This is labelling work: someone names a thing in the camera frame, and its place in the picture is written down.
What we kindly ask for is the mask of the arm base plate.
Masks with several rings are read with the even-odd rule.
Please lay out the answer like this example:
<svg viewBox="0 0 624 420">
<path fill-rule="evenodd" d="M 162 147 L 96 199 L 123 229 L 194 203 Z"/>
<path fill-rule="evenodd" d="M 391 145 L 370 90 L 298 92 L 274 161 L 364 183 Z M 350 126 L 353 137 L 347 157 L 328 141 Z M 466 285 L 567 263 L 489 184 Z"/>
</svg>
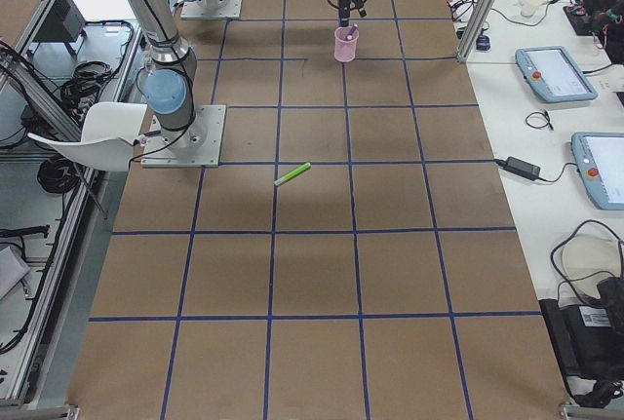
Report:
<svg viewBox="0 0 624 420">
<path fill-rule="evenodd" d="M 139 158 L 141 165 L 145 168 L 216 168 L 225 118 L 225 105 L 198 105 L 194 122 L 177 138 L 178 134 L 162 129 L 153 115 L 150 130 L 159 133 L 146 140 L 144 153 Z"/>
<path fill-rule="evenodd" d="M 238 19 L 243 0 L 197 0 L 185 2 L 181 18 L 185 20 Z"/>
</svg>

